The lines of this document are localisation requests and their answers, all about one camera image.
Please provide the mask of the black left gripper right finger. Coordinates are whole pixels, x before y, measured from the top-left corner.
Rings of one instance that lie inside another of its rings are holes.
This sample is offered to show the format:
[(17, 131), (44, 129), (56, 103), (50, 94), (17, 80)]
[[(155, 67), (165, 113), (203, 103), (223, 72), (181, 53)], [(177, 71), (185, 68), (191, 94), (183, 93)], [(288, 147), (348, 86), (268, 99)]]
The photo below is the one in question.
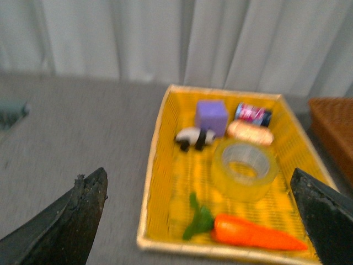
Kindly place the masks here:
[(295, 168), (290, 186), (322, 264), (352, 264), (352, 199)]

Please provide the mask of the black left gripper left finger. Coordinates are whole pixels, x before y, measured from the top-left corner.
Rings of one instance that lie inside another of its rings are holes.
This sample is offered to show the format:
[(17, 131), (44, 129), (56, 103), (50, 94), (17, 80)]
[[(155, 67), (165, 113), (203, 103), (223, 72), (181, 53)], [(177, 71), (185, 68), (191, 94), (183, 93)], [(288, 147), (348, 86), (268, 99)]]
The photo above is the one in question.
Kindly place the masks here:
[(107, 200), (100, 167), (1, 239), (1, 264), (86, 264)]

